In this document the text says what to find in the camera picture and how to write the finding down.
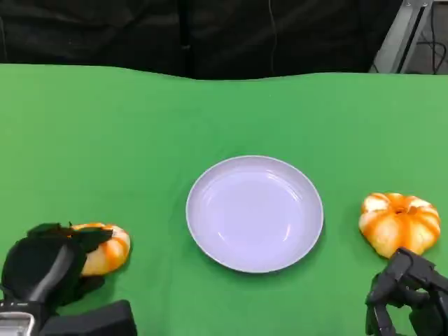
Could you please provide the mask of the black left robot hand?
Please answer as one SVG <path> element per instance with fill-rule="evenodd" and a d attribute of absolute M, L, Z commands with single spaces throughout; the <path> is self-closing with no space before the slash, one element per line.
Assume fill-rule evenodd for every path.
<path fill-rule="evenodd" d="M 51 313 L 104 285 L 104 275 L 84 275 L 88 254 L 113 236 L 111 229 L 75 229 L 42 223 L 27 231 L 6 255 L 1 271 L 5 301 L 36 302 Z"/>

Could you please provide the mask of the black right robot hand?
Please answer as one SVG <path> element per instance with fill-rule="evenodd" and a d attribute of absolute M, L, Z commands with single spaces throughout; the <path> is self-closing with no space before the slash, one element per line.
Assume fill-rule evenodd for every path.
<path fill-rule="evenodd" d="M 365 304 L 366 335 L 398 334 L 389 305 L 411 308 L 409 321 L 417 335 L 447 334 L 447 277 L 409 249 L 397 249 L 384 270 L 373 277 Z"/>

